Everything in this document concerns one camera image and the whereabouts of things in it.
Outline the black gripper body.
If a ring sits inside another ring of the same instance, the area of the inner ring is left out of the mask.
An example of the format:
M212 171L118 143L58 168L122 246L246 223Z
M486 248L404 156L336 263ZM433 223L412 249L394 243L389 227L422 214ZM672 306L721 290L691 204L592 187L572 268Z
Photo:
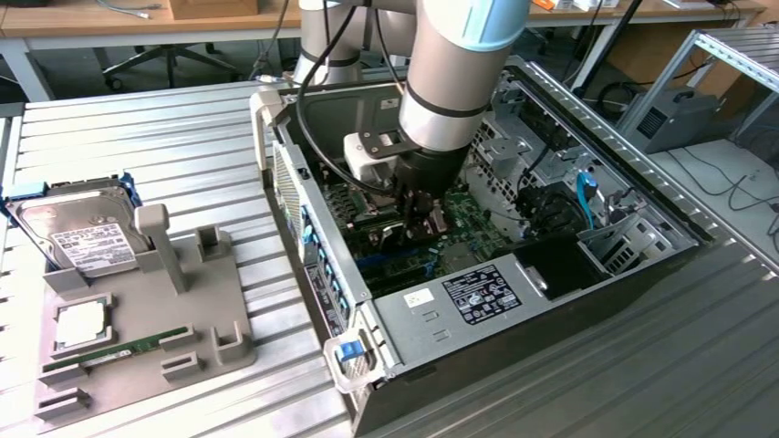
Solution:
M440 199L453 186L466 154L466 146L452 151L420 148L401 153L394 168L394 194L421 192Z

